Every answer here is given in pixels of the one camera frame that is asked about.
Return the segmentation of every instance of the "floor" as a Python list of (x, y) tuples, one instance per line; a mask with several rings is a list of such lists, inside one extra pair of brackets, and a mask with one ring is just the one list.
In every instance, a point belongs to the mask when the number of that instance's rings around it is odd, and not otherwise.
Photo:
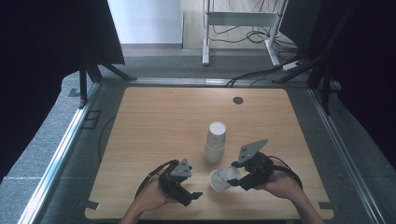
[[(154, 67), (161, 68), (161, 73), (165, 71), (166, 74), (174, 74), (179, 67), (169, 68), (166, 63), (163, 63), (168, 61), (162, 61), (160, 58), (166, 58), (169, 62), (173, 62), (172, 64), (177, 64), (174, 60), (185, 59), (188, 64), (196, 62), (196, 65), (190, 66), (190, 69), (195, 71), (195, 75), (209, 72), (210, 77), (180, 78), (170, 77), (171, 75), (162, 77), (162, 74), (148, 69), (146, 70), (149, 73), (148, 77), (131, 83), (122, 81), (105, 68), (100, 67), (104, 82), (97, 85), (89, 81), (92, 93), (89, 109), (78, 110), (78, 74), (71, 74), (64, 80), (59, 100), (48, 118), (0, 186), (2, 223), (17, 223), (21, 216), (22, 223), (98, 223), (87, 220), (83, 210), (87, 206), (86, 202), (100, 164), (100, 157), (106, 148), (112, 118), (117, 114), (118, 105), (126, 87), (155, 86), (164, 83), (171, 86), (221, 87), (238, 74), (233, 74), (236, 68), (227, 70), (227, 73), (222, 71), (223, 65), (230, 59), (237, 61), (239, 59), (237, 57), (247, 56), (253, 62), (258, 60), (258, 57), (268, 60), (265, 50), (241, 49), (242, 47), (232, 49), (233, 47), (223, 46), (217, 49), (213, 46), (216, 50), (211, 51), (211, 56), (214, 56), (215, 60), (209, 67), (203, 67), (200, 62), (202, 51), (196, 49), (198, 47), (183, 48), (184, 42), (180, 42), (184, 40), (183, 31), (185, 31), (180, 20), (180, 16), (183, 15), (182, 8), (184, 8), (181, 6), (191, 1), (181, 0), (180, 3), (155, 1), (155, 4), (153, 1), (145, 1), (145, 4), (139, 4), (139, 8), (149, 10), (152, 9), (149, 7), (150, 4), (155, 5), (161, 13), (154, 12), (151, 15), (155, 15), (154, 18), (157, 20), (148, 17), (148, 21), (141, 21), (133, 28), (129, 26), (125, 28), (126, 23), (122, 24), (122, 17), (118, 18), (118, 15), (113, 13), (124, 57), (127, 59), (127, 65), (120, 66), (120, 69), (136, 71), (135, 69), (142, 67), (134, 68), (133, 62), (143, 62), (136, 60), (146, 59), (146, 61), (159, 62)], [(142, 10), (136, 10), (137, 1), (135, 0), (128, 2), (109, 0), (108, 3), (113, 12), (120, 12), (116, 4), (118, 2), (128, 6), (123, 8), (125, 9), (122, 11), (123, 18), (131, 15), (129, 19), (141, 20), (144, 18), (143, 15), (147, 15), (142, 13)], [(233, 10), (236, 9), (234, 3), (236, 1), (230, 1)], [(228, 1), (225, 1), (223, 5), (230, 6)], [(170, 35), (163, 35), (168, 32), (161, 30), (163, 24), (158, 23), (163, 15), (166, 15), (168, 19), (172, 18), (166, 24), (176, 21), (176, 26), (172, 23)], [(154, 33), (147, 35), (147, 32), (153, 32), (148, 30), (148, 27), (152, 30), (157, 29), (160, 35)], [(254, 66), (257, 64), (247, 65), (253, 70), (260, 69)], [(396, 208), (393, 204), (396, 200), (394, 169), (387, 163), (367, 132), (338, 101), (336, 93), (332, 94), (330, 99), (331, 115), (323, 114), (318, 106), (318, 93), (304, 86), (307, 76), (309, 73), (291, 80), (281, 88), (288, 91), (307, 144), (332, 201), (332, 208), (336, 215), (333, 219), (326, 220), (326, 223), (390, 223), (396, 219)], [(235, 87), (252, 87), (253, 80), (255, 79), (241, 80), (236, 83)], [(266, 81), (258, 81), (254, 87), (279, 88)], [(71, 136), (75, 138), (75, 141), (68, 145), (67, 138)], [(67, 153), (58, 154), (57, 152), (60, 151), (67, 151)], [(54, 159), (64, 162), (55, 162), (53, 164), (57, 166), (49, 166), (51, 160)], [(46, 183), (42, 182), (44, 180), (53, 181), (51, 188), (37, 187), (45, 186)], [(36, 189), (43, 189), (45, 192), (44, 194), (35, 192)], [(40, 210), (35, 210), (38, 207), (29, 207), (34, 204), (31, 201), (32, 196), (36, 196), (35, 199), (43, 203)], [(117, 222), (117, 220), (103, 220), (101, 223), (105, 221)]]

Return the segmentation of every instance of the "wooden tabletop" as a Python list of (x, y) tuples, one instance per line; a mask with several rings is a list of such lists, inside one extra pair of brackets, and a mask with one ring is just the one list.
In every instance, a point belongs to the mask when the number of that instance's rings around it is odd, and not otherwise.
[[(243, 100), (234, 102), (235, 97)], [(219, 164), (204, 158), (205, 138), (212, 121), (227, 126), (227, 145)], [(297, 211), (288, 200), (264, 190), (230, 188), (215, 192), (210, 173), (237, 161), (240, 147), (263, 138), (261, 152), (277, 156), (299, 175), (304, 192), (324, 219), (332, 209), (309, 148), (284, 90), (237, 88), (128, 88), (111, 132), (95, 179), (87, 218), (122, 218), (146, 175), (170, 160), (186, 158), (192, 177), (182, 183), (189, 192), (203, 196), (185, 207), (165, 206), (141, 219), (295, 219)]]

